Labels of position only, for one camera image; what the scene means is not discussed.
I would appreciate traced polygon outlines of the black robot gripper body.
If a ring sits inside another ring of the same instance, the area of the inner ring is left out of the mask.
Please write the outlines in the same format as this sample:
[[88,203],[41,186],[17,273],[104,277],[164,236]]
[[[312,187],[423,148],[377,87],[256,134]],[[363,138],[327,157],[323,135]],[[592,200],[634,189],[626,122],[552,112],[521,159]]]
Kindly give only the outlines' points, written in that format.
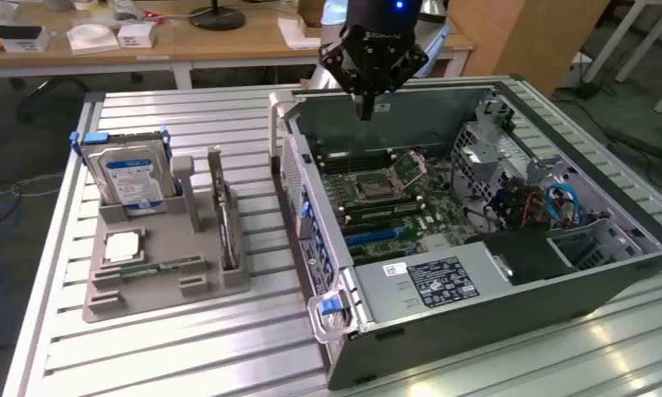
[[351,58],[370,91],[374,60],[386,47],[406,48],[417,44],[415,26],[419,1],[351,1],[340,44]]

